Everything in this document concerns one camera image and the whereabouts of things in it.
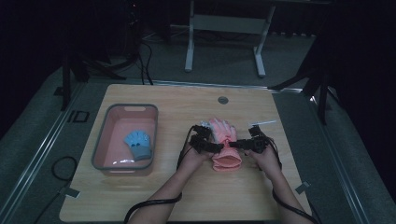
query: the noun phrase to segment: pink cloth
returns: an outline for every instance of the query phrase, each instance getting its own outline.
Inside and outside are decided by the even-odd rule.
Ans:
[[[211,119],[209,123],[216,143],[224,144],[221,152],[212,157],[213,169],[221,172],[238,170],[241,167],[242,159],[237,149],[228,144],[236,141],[235,127],[221,119]]]

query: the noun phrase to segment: person's right hand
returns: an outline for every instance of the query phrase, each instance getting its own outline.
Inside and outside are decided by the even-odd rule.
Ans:
[[[278,176],[282,176],[282,171],[277,162],[277,156],[275,150],[268,145],[262,153],[256,153],[252,150],[245,150],[245,153],[249,155],[265,172],[268,179],[273,181]]]

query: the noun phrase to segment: blue glove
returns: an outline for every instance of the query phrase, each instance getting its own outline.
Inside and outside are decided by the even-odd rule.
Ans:
[[[133,131],[126,135],[124,142],[129,146],[135,161],[151,159],[149,136],[144,131]]]

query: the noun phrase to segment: background desk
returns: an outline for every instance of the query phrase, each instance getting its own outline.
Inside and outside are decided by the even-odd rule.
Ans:
[[[226,96],[229,103],[218,102]],[[91,165],[91,156],[106,110],[115,103],[154,104],[159,109],[157,143],[153,171],[148,176],[106,176]],[[71,184],[81,193],[66,198],[61,210],[63,221],[123,220],[128,209],[145,201],[176,170],[179,151],[188,129],[201,120],[219,117],[233,124],[238,138],[248,138],[248,123],[276,119],[261,126],[274,137],[283,163],[283,173],[293,189],[301,180],[290,152],[271,92],[263,89],[111,85],[107,89],[90,137]],[[271,186],[248,157],[235,172],[218,173],[211,161],[192,177],[183,190],[169,220],[266,220],[277,218]],[[305,211],[307,199],[296,194]]]

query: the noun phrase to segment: gray carpet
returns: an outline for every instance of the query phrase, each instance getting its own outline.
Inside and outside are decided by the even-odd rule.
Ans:
[[[255,36],[249,36],[243,41],[216,43],[197,38],[193,70],[188,74],[184,72],[186,36],[175,36],[171,44],[165,44],[155,36],[146,40],[152,48],[149,73],[155,85],[169,81],[180,84],[193,82],[263,87],[293,77],[313,38],[270,35],[262,53],[266,78],[256,75],[250,44]],[[149,49],[142,46],[141,51],[146,62]],[[33,223],[64,184],[64,181],[52,176],[51,165],[63,156],[79,159],[107,85],[140,83],[139,67],[139,64],[134,64],[127,70],[119,71],[121,76],[128,77],[125,81],[112,80],[92,72],[92,78],[82,87],[73,82],[74,92],[79,88],[80,91],[71,104],[70,111],[90,112],[89,119],[86,123],[64,122],[47,158],[9,223]],[[58,71],[43,84],[40,92],[0,142],[1,204],[6,202],[26,164],[45,141],[46,134],[58,116],[70,116],[59,111],[62,98],[53,95],[60,85],[61,73]],[[303,86],[304,80],[291,87]],[[329,124],[323,127],[316,117],[315,106],[301,93],[282,91],[274,93],[274,98],[301,178],[311,184],[307,196],[318,211],[322,223],[394,223],[394,202],[382,185],[345,111],[330,99],[329,110],[326,111]],[[337,152],[335,156],[332,151],[334,149]],[[361,199],[360,203],[367,216],[365,221],[357,218],[355,207],[348,201],[347,188],[341,184],[343,176],[335,169],[337,164],[334,163],[334,157],[337,155],[341,157],[343,168]],[[61,174],[70,174],[70,163],[61,165],[65,167]],[[57,198],[39,223],[62,223],[59,211],[63,200],[63,196]]]

